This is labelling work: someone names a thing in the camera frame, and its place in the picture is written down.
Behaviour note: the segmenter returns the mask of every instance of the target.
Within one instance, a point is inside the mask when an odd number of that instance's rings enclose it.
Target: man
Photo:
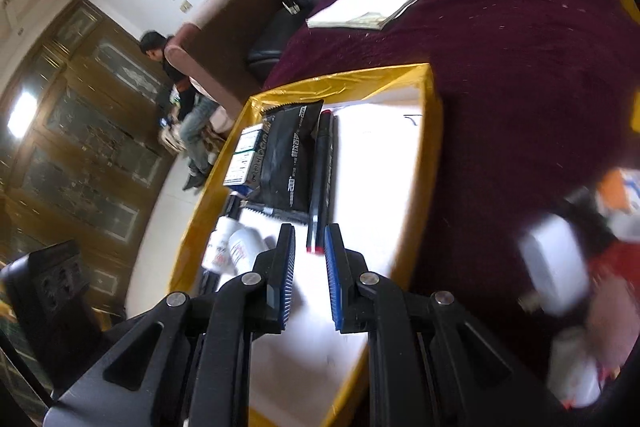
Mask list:
[[[200,133],[220,105],[210,98],[200,95],[198,95],[198,101],[195,101],[198,93],[191,85],[191,79],[169,64],[164,56],[164,49],[169,38],[155,31],[147,32],[140,39],[140,51],[151,60],[162,63],[164,73],[175,84],[180,96],[180,111],[177,117],[177,120],[182,122],[180,139],[184,142],[187,154],[191,158],[192,168],[191,177],[182,190],[188,190],[203,186],[211,172],[212,165],[209,164],[209,155]]]

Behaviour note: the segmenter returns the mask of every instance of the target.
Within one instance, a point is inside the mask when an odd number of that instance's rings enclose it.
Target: brown door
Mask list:
[[[76,239],[94,306],[124,303],[172,162],[158,143],[158,104],[169,89],[137,42],[84,0],[54,24],[14,89],[14,99],[29,92],[38,107],[25,136],[4,147],[12,237]]]

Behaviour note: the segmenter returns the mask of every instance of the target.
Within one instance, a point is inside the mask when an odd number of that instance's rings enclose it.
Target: white book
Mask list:
[[[337,0],[306,21],[309,28],[381,30],[417,0]]]

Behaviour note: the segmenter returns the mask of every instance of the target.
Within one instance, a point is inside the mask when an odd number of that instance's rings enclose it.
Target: tile floor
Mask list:
[[[187,157],[179,156],[162,186],[146,227],[127,292],[127,316],[151,309],[166,295],[182,234],[200,197],[182,191],[188,177]]]

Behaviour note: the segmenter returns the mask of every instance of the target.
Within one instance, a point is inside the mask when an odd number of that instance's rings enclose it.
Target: maroon tablecloth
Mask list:
[[[431,63],[445,108],[414,291],[452,291],[542,376],[559,325],[517,306],[514,238],[622,155],[640,27],[616,0],[419,0],[381,32],[304,26],[265,88],[411,62]]]

